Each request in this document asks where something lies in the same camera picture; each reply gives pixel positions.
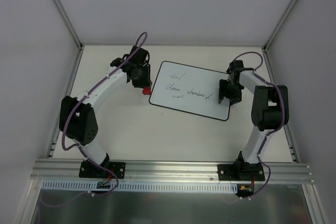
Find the red whiteboard eraser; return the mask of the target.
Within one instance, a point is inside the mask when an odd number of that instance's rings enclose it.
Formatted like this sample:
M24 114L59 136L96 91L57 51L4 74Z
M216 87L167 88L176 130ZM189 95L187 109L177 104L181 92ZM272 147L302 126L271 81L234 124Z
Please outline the red whiteboard eraser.
M151 94L151 87L144 87L142 90L143 95L150 95Z

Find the white whiteboard black frame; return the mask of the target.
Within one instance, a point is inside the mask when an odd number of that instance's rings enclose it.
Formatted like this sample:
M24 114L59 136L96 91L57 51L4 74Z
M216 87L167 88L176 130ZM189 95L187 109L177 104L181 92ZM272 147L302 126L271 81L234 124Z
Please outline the white whiteboard black frame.
M230 101L219 102L219 71L164 61L152 86L149 103L220 121L229 119Z

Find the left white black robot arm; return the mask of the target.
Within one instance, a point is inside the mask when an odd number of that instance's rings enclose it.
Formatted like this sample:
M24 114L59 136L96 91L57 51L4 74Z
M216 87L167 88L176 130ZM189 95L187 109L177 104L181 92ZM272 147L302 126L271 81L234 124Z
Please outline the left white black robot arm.
M65 96L61 101L59 130L62 132L62 149L78 148L84 158L91 162L91 171L97 177L109 172L108 154L102 149L98 135L96 112L105 100L121 86L131 83L133 87L151 92L150 64L115 59L107 73L91 88L76 97Z

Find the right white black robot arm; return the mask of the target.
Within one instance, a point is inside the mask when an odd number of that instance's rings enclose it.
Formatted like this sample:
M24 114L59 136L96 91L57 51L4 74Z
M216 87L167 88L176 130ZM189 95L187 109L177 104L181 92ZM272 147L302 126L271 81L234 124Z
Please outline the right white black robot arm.
M228 69L226 73L227 79L219 81L219 103L224 99L228 99L230 105L240 103L245 88L253 95L251 121L254 127L231 167L237 178L247 180L262 166L261 155L268 139L289 121L288 89L265 80L251 68Z

